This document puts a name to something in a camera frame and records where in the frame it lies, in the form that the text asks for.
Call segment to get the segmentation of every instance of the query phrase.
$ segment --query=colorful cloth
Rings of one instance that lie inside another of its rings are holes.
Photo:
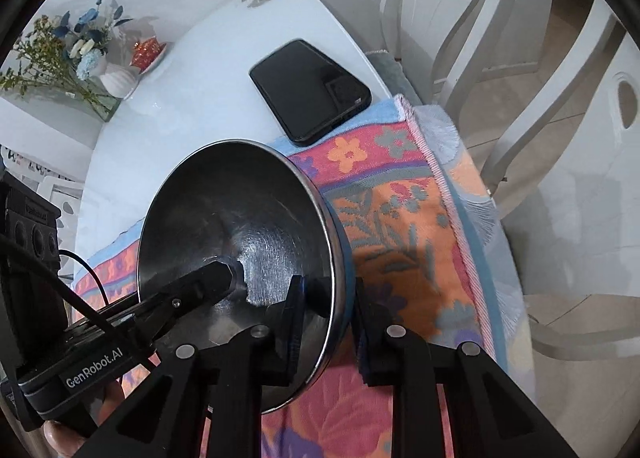
[[[286,138],[273,147],[305,171],[334,207],[370,297],[432,342],[478,342],[532,395],[528,323],[508,244],[478,171],[441,108],[415,110],[396,96],[309,148]],[[90,260],[110,298],[135,290],[141,227],[139,222]],[[90,276],[79,275],[76,291],[101,306]],[[130,373],[126,389],[144,373]],[[362,383],[347,335],[313,386],[262,417],[262,454],[386,457],[391,416],[390,390]],[[451,452],[450,441],[447,447]]]

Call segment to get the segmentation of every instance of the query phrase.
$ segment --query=tile grout line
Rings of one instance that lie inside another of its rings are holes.
[[[572,114],[570,117],[558,118],[557,120],[552,120],[552,121],[548,122],[547,124],[545,124],[545,127],[547,125],[551,124],[551,123],[558,123],[558,122],[561,122],[562,120],[568,120],[569,118],[580,117],[581,115],[585,115],[585,114],[586,114],[586,111],[585,112],[579,112],[579,113],[576,113],[576,114]],[[486,140],[484,142],[480,142],[480,143],[477,143],[475,145],[465,145],[465,148],[468,151],[469,149],[473,149],[474,147],[480,147],[481,145],[485,145],[487,143],[495,142],[496,140],[499,140],[500,138],[501,137],[498,136],[498,138],[492,138],[491,140]]]
[[[580,306],[582,303],[584,303],[588,298],[591,297],[591,294],[589,294],[587,297],[585,297],[584,299],[582,299],[577,305],[569,308],[569,310],[567,310],[566,312],[564,312],[561,316],[559,316],[556,319],[553,319],[550,323],[545,324],[545,326],[551,326],[551,324],[553,324],[554,322],[560,320],[562,317],[564,317],[565,315],[567,315],[568,313],[571,313],[572,311],[574,311],[576,308],[578,308],[578,306]]]

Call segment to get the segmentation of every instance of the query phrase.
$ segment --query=human hand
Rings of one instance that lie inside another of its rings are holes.
[[[117,382],[111,382],[104,391],[104,403],[98,413],[98,425],[102,424],[124,400],[124,392]],[[67,426],[47,420],[44,423],[44,436],[61,456],[71,458],[82,447],[85,438]]]

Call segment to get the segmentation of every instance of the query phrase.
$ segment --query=black smartphone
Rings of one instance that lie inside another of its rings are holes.
[[[249,72],[285,133],[306,147],[371,104],[369,88],[311,44],[285,44]]]

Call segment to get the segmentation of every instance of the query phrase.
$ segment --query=metal bowl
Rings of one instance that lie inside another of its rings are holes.
[[[339,223],[338,229],[311,181],[273,149],[230,140],[195,152],[162,184],[146,216],[138,294],[145,300],[215,259],[230,265],[239,291],[179,319],[158,352],[184,343],[200,349],[224,344],[264,322],[267,307],[286,298],[292,275],[330,277],[331,315],[305,312],[292,385],[263,389],[263,412],[290,402],[318,378],[350,316],[353,282],[345,273]]]

